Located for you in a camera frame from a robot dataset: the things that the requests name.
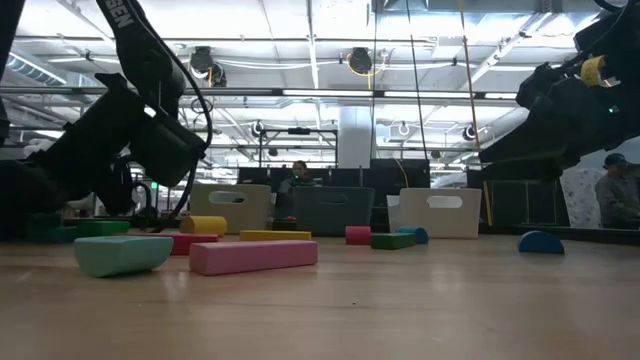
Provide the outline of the yellow cylinder block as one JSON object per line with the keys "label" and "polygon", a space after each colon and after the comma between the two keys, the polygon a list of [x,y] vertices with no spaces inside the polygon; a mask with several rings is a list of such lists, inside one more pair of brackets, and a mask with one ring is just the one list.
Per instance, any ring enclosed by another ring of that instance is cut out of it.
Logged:
{"label": "yellow cylinder block", "polygon": [[186,216],[180,221],[183,234],[213,234],[223,237],[227,232],[227,221],[220,216]]}

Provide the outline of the green short block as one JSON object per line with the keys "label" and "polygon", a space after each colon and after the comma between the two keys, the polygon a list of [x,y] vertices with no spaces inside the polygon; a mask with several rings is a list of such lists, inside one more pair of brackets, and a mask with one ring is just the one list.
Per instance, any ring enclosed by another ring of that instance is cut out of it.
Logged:
{"label": "green short block", "polygon": [[122,220],[90,220],[76,225],[79,237],[101,237],[127,233],[130,223]]}

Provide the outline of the person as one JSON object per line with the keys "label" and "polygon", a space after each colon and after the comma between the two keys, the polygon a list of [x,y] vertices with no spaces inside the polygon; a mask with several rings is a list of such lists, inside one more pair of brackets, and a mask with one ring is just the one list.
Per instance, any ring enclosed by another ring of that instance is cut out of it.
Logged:
{"label": "person", "polygon": [[313,177],[308,174],[307,164],[297,160],[292,164],[292,173],[279,185],[276,197],[275,215],[277,219],[293,218],[294,213],[294,189],[297,187],[315,187],[317,185]]}
{"label": "person", "polygon": [[605,229],[640,230],[640,164],[621,153],[604,159],[606,174],[595,185],[600,223]]}

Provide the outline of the white building column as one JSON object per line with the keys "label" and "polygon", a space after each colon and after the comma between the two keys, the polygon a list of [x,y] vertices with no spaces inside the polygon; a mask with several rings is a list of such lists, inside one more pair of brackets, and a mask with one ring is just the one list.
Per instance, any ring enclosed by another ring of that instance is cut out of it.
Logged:
{"label": "white building column", "polygon": [[372,109],[364,106],[341,107],[338,119],[338,166],[369,168],[373,149]]}

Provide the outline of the dark teal block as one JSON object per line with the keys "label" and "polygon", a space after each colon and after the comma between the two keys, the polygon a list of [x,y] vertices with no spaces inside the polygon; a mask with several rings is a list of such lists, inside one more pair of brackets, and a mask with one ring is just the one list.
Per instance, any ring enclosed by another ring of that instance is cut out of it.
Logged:
{"label": "dark teal block", "polygon": [[78,231],[74,226],[64,226],[60,213],[36,213],[27,217],[26,234],[36,243],[61,244],[73,242]]}

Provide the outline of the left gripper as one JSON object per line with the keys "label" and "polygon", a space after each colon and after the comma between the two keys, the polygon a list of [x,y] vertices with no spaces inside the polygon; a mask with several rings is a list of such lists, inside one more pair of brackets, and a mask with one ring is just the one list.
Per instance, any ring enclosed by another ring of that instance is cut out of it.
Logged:
{"label": "left gripper", "polygon": [[130,211],[131,161],[156,182],[175,186],[203,157],[203,139],[163,111],[147,114],[123,76],[96,78],[107,92],[48,149],[30,161],[0,160],[0,200],[42,200],[0,201],[0,240],[25,235],[31,215],[58,214],[60,205],[89,193],[109,214]]}

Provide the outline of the small red block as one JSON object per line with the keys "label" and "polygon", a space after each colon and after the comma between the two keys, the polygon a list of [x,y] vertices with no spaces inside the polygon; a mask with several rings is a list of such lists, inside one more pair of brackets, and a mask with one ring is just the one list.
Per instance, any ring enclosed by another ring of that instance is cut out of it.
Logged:
{"label": "small red block", "polygon": [[347,226],[345,229],[345,243],[354,246],[369,246],[372,231],[370,226]]}

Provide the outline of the black metal frame stand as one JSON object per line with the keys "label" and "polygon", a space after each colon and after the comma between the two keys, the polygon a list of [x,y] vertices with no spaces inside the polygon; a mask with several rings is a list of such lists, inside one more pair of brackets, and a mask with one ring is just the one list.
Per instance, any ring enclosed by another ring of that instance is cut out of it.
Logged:
{"label": "black metal frame stand", "polygon": [[262,166],[263,163],[263,151],[267,148],[271,148],[271,143],[277,139],[281,134],[287,135],[300,135],[310,136],[316,135],[320,138],[320,145],[317,150],[322,150],[322,146],[326,144],[330,149],[334,151],[333,167],[339,167],[338,155],[339,155],[339,142],[338,142],[338,130],[322,130],[311,129],[304,127],[292,127],[286,129],[261,129],[258,134],[258,164]]}

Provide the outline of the long ceiling light bar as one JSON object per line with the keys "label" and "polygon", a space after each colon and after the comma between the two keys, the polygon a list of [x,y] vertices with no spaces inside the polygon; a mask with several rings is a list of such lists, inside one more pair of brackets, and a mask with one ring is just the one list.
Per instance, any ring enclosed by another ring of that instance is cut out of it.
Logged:
{"label": "long ceiling light bar", "polygon": [[[0,94],[55,94],[98,95],[106,91],[101,87],[16,87],[0,86]],[[281,89],[281,88],[201,88],[205,96],[285,96],[285,97],[376,97],[376,98],[427,98],[470,99],[469,92],[462,91],[395,91],[395,90],[330,90],[330,89]]]}

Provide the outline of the yellow long block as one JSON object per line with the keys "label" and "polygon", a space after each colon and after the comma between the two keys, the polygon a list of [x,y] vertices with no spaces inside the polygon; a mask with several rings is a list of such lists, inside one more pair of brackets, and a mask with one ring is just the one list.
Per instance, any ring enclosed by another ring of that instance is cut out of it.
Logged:
{"label": "yellow long block", "polygon": [[239,233],[239,240],[240,241],[280,241],[280,240],[311,241],[312,234],[306,231],[242,230]]}

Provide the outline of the red long block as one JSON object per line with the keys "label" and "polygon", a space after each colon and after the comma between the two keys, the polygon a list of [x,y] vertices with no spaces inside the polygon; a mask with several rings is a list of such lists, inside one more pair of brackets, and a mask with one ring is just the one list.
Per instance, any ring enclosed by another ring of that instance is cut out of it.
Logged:
{"label": "red long block", "polygon": [[188,256],[192,244],[215,243],[219,241],[219,236],[216,234],[131,233],[131,236],[171,238],[173,240],[171,256]]}

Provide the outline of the light turquoise half-round block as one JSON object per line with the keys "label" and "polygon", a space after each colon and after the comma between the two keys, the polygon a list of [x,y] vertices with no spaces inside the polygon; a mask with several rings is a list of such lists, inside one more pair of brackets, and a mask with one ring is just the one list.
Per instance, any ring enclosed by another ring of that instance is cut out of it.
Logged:
{"label": "light turquoise half-round block", "polygon": [[170,256],[173,239],[162,236],[77,238],[73,250],[79,269],[93,278],[152,271]]}

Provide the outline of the dark green block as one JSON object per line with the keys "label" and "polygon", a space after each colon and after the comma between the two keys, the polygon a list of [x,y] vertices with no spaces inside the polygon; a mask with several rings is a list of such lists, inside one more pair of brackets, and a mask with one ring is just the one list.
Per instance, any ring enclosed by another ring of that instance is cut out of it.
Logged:
{"label": "dark green block", "polygon": [[371,237],[370,247],[377,250],[398,250],[416,244],[413,233],[376,233]]}

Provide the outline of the pink long block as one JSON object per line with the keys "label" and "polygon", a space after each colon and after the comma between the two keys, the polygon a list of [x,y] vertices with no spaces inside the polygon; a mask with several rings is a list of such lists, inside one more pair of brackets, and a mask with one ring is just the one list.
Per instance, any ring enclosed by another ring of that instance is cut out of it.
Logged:
{"label": "pink long block", "polygon": [[307,240],[192,244],[189,267],[203,276],[314,265],[318,245]]}

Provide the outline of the blue half-round block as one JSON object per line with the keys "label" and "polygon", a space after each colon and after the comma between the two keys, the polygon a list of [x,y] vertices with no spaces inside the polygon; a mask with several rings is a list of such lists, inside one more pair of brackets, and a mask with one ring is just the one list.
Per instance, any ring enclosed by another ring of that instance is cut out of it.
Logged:
{"label": "blue half-round block", "polygon": [[428,232],[422,227],[403,226],[397,229],[398,233],[412,234],[417,244],[427,244],[429,242]]}
{"label": "blue half-round block", "polygon": [[565,254],[562,242],[556,236],[544,231],[524,233],[519,239],[518,251],[520,253]]}

